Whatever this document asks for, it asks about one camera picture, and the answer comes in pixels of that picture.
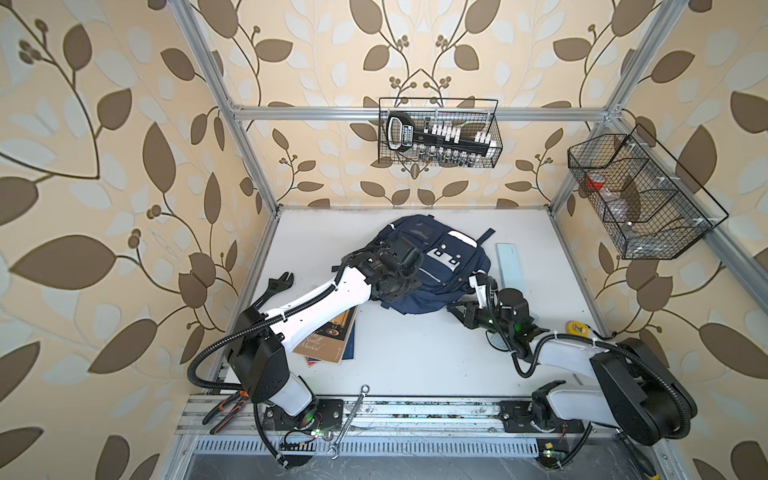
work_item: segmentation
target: wallpaper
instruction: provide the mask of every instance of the wallpaper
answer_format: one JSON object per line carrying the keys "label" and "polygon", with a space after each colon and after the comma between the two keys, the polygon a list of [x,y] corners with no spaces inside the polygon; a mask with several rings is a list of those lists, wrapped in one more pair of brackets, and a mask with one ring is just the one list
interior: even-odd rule
{"label": "wallpaper", "polygon": [[588,133],[584,122],[501,122],[504,150],[495,168],[484,169],[378,158],[369,123],[246,126],[275,198],[292,207],[542,206],[567,174],[566,150]]}
{"label": "wallpaper", "polygon": [[654,0],[192,0],[236,104],[601,107]]}
{"label": "wallpaper", "polygon": [[[766,14],[760,0],[692,0],[625,111],[723,203],[720,228],[764,266]],[[584,195],[558,219],[608,329],[639,336],[696,400],[691,434],[674,441],[688,471],[768,478],[768,316],[704,242],[675,260],[619,260]]]}
{"label": "wallpaper", "polygon": [[0,0],[0,477],[150,478],[266,224],[164,6]]}

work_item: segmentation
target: gray floor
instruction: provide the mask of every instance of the gray floor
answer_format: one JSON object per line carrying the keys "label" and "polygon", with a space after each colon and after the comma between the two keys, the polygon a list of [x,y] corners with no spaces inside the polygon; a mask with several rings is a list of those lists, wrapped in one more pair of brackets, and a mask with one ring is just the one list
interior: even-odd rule
{"label": "gray floor", "polygon": [[[653,451],[645,449],[651,458]],[[282,470],[267,455],[195,455],[185,480],[645,480],[624,447],[609,440],[588,442],[562,472],[547,472],[533,459],[460,457],[313,458]]]}

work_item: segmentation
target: screwdriver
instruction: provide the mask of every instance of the screwdriver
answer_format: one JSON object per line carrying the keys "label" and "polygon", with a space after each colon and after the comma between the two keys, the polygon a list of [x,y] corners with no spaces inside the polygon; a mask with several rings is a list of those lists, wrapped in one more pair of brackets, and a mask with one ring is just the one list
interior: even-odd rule
{"label": "screwdriver", "polygon": [[649,480],[659,480],[659,474],[656,473],[654,464],[650,462],[648,457],[643,455],[643,452],[632,443],[626,433],[619,429],[616,429],[616,431],[618,432],[616,438],[627,447],[627,452],[629,452],[629,457],[632,462],[645,474],[646,477],[648,477]]}

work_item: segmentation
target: orange and black pliers handle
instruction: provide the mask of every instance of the orange and black pliers handle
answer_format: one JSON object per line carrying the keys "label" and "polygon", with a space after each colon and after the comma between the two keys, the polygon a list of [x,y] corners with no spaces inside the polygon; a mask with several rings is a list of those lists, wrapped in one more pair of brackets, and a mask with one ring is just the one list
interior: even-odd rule
{"label": "orange and black pliers handle", "polygon": [[216,416],[216,414],[218,412],[223,412],[224,411],[224,407],[226,407],[227,405],[231,404],[235,400],[237,400],[237,403],[235,404],[235,406],[232,407],[232,409],[229,411],[229,413],[227,413],[226,416],[224,416],[224,418],[223,418],[223,420],[221,420],[221,422],[219,422],[215,427],[213,427],[210,430],[210,434],[211,435],[215,435],[217,432],[219,432],[219,430],[221,430],[237,414],[237,412],[240,411],[240,409],[243,408],[245,403],[248,401],[248,394],[243,392],[243,391],[235,392],[232,395],[226,397],[221,402],[219,402],[218,405],[213,407],[210,410],[210,412],[208,412],[205,415],[205,417],[203,418],[203,425],[207,425],[207,423],[210,422],[210,420],[214,416]]}

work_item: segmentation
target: book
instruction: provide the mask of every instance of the book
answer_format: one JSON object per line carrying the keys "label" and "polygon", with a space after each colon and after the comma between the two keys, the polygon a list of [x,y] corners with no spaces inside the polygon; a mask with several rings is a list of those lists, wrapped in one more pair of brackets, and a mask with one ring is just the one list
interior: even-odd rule
{"label": "book", "polygon": [[[305,356],[306,364],[309,366],[313,366],[314,364],[318,362],[322,362],[322,360],[314,359],[311,356]],[[341,357],[341,360],[354,360],[355,359],[355,325],[352,324],[352,329],[349,331],[349,340],[346,343],[346,348],[344,349],[344,354]]]}
{"label": "book", "polygon": [[[341,363],[349,340],[352,338],[351,332],[356,314],[356,306],[340,313],[306,337],[293,351],[312,360]],[[312,360],[308,359],[307,364],[312,366],[313,364],[310,364]]]}

